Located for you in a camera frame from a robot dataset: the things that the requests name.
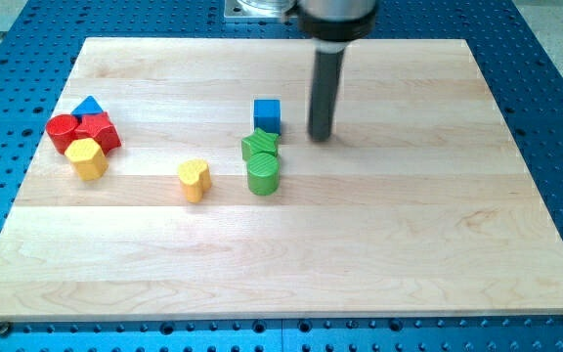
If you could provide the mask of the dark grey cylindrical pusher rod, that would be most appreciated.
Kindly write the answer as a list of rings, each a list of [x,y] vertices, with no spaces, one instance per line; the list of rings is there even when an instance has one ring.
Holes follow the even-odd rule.
[[[307,131],[312,141],[325,142],[332,133],[344,50],[315,52]]]

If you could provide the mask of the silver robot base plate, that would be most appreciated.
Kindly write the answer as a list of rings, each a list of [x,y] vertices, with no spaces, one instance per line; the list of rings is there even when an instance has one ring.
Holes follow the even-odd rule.
[[[295,0],[225,0],[227,22],[278,22],[296,4]]]

